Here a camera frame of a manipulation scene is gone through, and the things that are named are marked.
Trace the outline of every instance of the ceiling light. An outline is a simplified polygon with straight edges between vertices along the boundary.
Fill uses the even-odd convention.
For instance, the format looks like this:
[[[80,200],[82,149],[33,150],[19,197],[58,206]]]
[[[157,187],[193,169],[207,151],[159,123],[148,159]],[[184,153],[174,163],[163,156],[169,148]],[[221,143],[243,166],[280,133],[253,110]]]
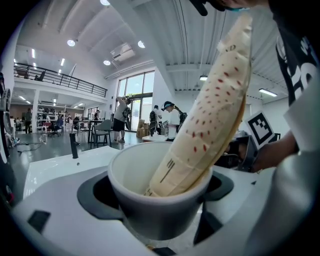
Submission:
[[[138,46],[139,46],[140,48],[146,48],[145,45],[144,45],[144,43],[143,43],[142,41],[139,41],[139,42],[138,42]]]
[[[208,76],[207,75],[200,75],[200,81],[207,81]]]
[[[103,6],[109,6],[110,3],[107,1],[107,0],[100,0],[100,3],[103,5]]]
[[[68,40],[66,43],[68,44],[68,46],[71,46],[71,47],[76,45],[76,42],[73,41],[72,39]]]
[[[266,89],[260,89],[259,92],[260,93],[264,93],[264,94],[268,94],[268,95],[270,95],[272,97],[277,97],[278,96],[278,94],[276,94],[276,93],[274,93],[272,91],[266,90]]]

